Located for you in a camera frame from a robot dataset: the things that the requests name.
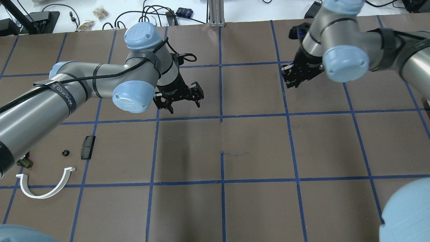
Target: blue rounded cap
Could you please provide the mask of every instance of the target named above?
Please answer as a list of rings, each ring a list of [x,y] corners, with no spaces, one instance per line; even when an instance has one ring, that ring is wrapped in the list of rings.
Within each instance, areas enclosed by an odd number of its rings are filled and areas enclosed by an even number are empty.
[[[380,242],[430,241],[430,178],[413,181],[395,192],[382,218]]]
[[[155,87],[146,81],[126,81],[114,89],[112,101],[124,111],[141,113],[149,108],[154,94]]]
[[[11,225],[11,224],[0,224],[0,241],[11,241],[11,242],[58,242],[55,238],[43,234],[32,228]]]
[[[322,56],[327,76],[336,82],[357,80],[369,70],[369,57],[362,49],[340,45],[327,50]]]
[[[366,0],[325,0],[322,4],[326,9],[345,15],[357,15],[361,12]]]
[[[153,24],[140,22],[126,31],[124,40],[130,50],[143,50],[155,46],[163,38]]]
[[[60,68],[63,67],[64,65],[66,65],[69,62],[76,62],[76,61],[62,61],[62,62],[58,62],[57,64],[55,64],[52,67],[52,70],[49,72],[49,78],[53,78],[55,75],[57,75],[57,73],[60,70]]]

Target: white surface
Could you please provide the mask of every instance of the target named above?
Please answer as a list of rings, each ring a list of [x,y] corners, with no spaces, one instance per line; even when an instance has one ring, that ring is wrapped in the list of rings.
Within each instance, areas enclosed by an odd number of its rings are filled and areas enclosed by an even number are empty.
[[[58,185],[52,189],[52,191],[48,192],[45,195],[40,195],[40,196],[36,196],[34,195],[32,192],[30,192],[30,189],[28,188],[28,176],[26,174],[17,174],[16,177],[19,178],[19,185],[21,186],[21,191],[29,198],[33,198],[33,199],[47,199],[50,198],[52,196],[54,196],[55,194],[59,193],[61,191],[61,189],[63,189],[63,187],[66,185],[66,183],[69,180],[70,177],[70,173],[72,171],[75,171],[76,169],[73,167],[68,167],[68,168],[64,168],[64,172],[63,172],[63,177],[61,178],[60,182],[58,183]]]
[[[391,0],[370,0],[375,5],[381,5]],[[16,0],[12,0],[20,9]],[[52,3],[62,3],[73,7],[83,20],[95,20],[92,30],[100,30],[104,23],[114,23],[115,18],[130,10],[142,10],[143,0],[45,0],[40,3],[33,3],[31,0],[20,0],[28,12],[39,12],[42,8]],[[265,4],[261,0],[224,0],[225,21],[226,22],[252,22],[279,19],[302,19],[312,5],[314,0],[272,0],[272,3]],[[401,1],[395,3],[396,6],[403,6]],[[92,11],[99,6],[103,6],[110,15],[102,20],[98,20]],[[206,22],[206,0],[147,0],[146,5],[162,5],[171,8],[173,11],[179,7],[191,8],[194,11],[193,18]],[[61,13],[58,23],[54,29],[55,33],[74,31],[76,25],[70,20],[70,9],[64,6],[52,6],[46,10],[59,11]],[[405,9],[396,9],[391,4],[381,8],[375,8],[365,4],[359,16],[389,15],[408,13]],[[139,13],[127,13],[120,20],[126,27],[137,23]],[[9,18],[3,6],[0,6],[0,19]],[[161,16],[162,25],[167,25],[165,16]],[[188,19],[179,19],[180,25],[198,24]]]

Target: black pole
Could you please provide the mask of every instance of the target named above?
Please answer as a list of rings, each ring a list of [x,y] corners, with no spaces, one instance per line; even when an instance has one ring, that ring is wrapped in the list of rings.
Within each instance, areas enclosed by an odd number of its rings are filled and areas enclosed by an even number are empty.
[[[22,24],[22,26],[27,29],[29,34],[37,34],[37,29],[27,19],[27,17],[22,14],[22,12],[12,3],[10,0],[0,0],[0,3],[4,5],[4,7]]]

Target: white curved object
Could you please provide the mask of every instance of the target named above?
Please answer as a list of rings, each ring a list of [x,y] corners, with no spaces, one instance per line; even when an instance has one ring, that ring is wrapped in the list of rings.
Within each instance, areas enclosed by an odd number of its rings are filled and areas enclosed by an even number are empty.
[[[75,171],[75,170],[76,169],[73,168],[73,167],[64,168],[63,177],[61,178],[60,183],[58,183],[58,185],[52,191],[48,192],[45,195],[40,195],[40,196],[36,196],[36,195],[34,195],[33,193],[30,192],[30,189],[28,188],[28,183],[27,183],[27,179],[28,179],[27,175],[25,175],[25,174],[18,174],[18,175],[16,175],[16,177],[18,177],[20,179],[19,185],[21,186],[22,192],[27,197],[33,198],[33,199],[46,199],[46,198],[50,198],[50,197],[54,196],[59,191],[61,191],[61,189],[63,189],[63,187],[66,185],[67,181],[69,180],[70,173],[72,171]]]

